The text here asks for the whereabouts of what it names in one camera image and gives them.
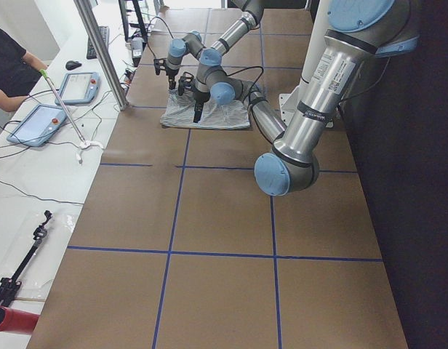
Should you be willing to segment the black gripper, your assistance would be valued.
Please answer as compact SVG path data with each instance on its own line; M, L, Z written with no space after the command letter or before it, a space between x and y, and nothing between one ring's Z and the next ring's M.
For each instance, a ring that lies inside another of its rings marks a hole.
M204 109L204 104L209 101L210 93L202 92L197 87L198 81L194 75L189 72L184 72L178 81L177 92L179 96L183 96L185 92L190 92L192 98L195 100L193 123L199 123Z
M168 76L169 89L173 90L175 88L175 76L178 74L178 69L170 65L167 58L154 58L153 66L157 76L159 76L162 71L166 73Z

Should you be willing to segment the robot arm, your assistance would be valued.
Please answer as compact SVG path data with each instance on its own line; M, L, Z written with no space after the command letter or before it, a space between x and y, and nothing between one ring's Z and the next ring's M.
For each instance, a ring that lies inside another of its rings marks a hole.
M309 188L318 178L314 148L335 115L361 64L373 57L411 52L419 38L419 1L321 1L316 11L303 77L291 94L294 111L288 123L271 108L251 82L231 78L223 56L256 28L264 13L261 1L238 1L241 17L210 47L196 32L169 46L166 70L174 76L186 55L199 63L191 82L195 118L205 102L246 103L249 114L271 144L255 162L260 189L270 196Z
M210 47L204 45L199 32L192 31L182 38L172 39L165 58L153 59L155 74L159 76L162 71L165 72L169 89L176 88L175 77L186 55L193 55L197 61L201 61L201 65L221 65L223 55L229 53L239 40L259 26L264 13L263 1L231 3L241 10L241 16Z

